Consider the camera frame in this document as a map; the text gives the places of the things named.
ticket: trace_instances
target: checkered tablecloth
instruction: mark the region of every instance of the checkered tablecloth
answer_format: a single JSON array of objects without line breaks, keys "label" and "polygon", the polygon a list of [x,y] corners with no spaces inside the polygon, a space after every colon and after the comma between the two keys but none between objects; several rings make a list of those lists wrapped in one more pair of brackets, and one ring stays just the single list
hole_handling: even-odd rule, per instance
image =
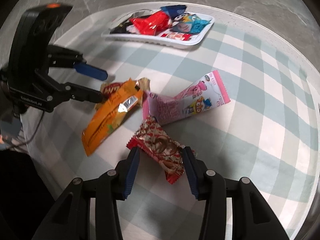
[{"label": "checkered tablecloth", "polygon": [[[153,44],[100,38],[103,29],[81,33],[71,48],[104,68],[109,81],[148,77],[151,91],[174,96],[204,74],[218,70],[231,102],[164,126],[168,135],[191,146],[207,167],[229,179],[249,177],[268,201],[289,236],[299,230],[316,178],[318,129],[306,74],[280,51],[227,25],[215,23],[199,46],[178,50]],[[56,70],[59,82],[99,89],[100,82],[70,70]],[[69,101],[45,114],[30,155],[49,187],[59,192],[72,178],[93,179],[116,166],[142,122],[134,112],[96,152],[87,157],[82,130],[93,104]],[[31,135],[39,112],[23,118]],[[124,239],[197,239],[204,202],[191,195],[183,175],[174,185],[161,167],[141,156],[131,195],[118,202]],[[232,212],[228,199],[227,235]]]}]

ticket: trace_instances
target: tray of snacks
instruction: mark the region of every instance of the tray of snacks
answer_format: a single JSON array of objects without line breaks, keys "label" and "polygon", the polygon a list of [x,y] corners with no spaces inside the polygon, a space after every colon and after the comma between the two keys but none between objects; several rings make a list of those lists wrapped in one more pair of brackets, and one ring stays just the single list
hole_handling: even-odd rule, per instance
[{"label": "tray of snacks", "polygon": [[126,13],[110,22],[101,37],[186,49],[198,44],[214,23],[214,17],[186,9],[185,5],[171,5]]}]

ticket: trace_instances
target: orange light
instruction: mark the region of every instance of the orange light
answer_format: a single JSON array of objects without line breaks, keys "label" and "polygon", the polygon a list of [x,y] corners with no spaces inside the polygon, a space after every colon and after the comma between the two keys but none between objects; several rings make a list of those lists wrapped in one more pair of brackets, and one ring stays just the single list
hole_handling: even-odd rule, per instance
[{"label": "orange light", "polygon": [[47,4],[47,8],[57,8],[57,7],[60,7],[61,4],[59,3],[49,3]]}]

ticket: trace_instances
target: round table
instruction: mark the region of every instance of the round table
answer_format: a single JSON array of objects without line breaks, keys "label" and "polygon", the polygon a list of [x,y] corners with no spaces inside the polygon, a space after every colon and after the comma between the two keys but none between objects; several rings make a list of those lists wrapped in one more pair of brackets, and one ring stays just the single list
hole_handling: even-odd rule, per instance
[{"label": "round table", "polygon": [[[229,179],[249,177],[293,239],[309,211],[319,177],[319,113],[315,110],[319,101],[307,79],[310,66],[300,66],[301,55],[262,26],[194,4],[188,4],[187,10],[212,15],[216,22],[203,42],[191,49],[100,37],[116,15],[164,4],[168,3],[99,12],[74,26],[57,44],[83,52],[89,64],[108,71],[108,82],[147,77],[152,92],[167,96],[175,96],[198,78],[218,70],[231,102],[163,128],[171,138],[194,149],[209,169]],[[241,21],[254,28],[235,24]],[[264,32],[267,38],[259,38]],[[74,82],[97,90],[101,85],[73,70],[50,70],[50,75],[61,83]],[[97,178],[126,158],[126,143],[142,122],[139,109],[87,157],[81,134],[94,112],[92,103],[65,102],[44,115],[28,145],[40,176],[55,197],[74,177]],[[39,115],[38,110],[29,109],[22,117],[26,139]],[[227,204],[226,239],[231,239],[230,199]],[[140,156],[131,195],[117,205],[124,239],[198,238],[204,202],[195,200],[185,174],[170,185],[162,168],[146,155]]]}]

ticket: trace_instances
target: plastic tray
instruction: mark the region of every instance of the plastic tray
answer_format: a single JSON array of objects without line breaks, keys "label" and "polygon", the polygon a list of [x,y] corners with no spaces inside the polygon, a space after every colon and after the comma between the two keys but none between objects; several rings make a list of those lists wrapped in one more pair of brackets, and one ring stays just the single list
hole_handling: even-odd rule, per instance
[{"label": "plastic tray", "polygon": [[110,34],[110,30],[106,30],[101,34],[101,37],[105,38],[106,40],[121,40],[121,41],[138,41],[138,42],[147,42],[147,43],[155,43],[165,46],[172,46],[178,49],[187,49],[190,46],[194,46],[198,44],[205,36],[208,30],[210,30],[212,24],[214,23],[214,17],[201,14],[201,13],[194,13],[197,14],[201,19],[208,20],[210,23],[204,27],[204,29],[199,34],[194,34],[191,36],[189,41],[179,41],[174,39],[169,39],[166,37],[160,37],[163,33],[169,33],[169,30],[165,30],[161,32],[157,36],[150,36],[150,35],[142,35],[142,34]]}]

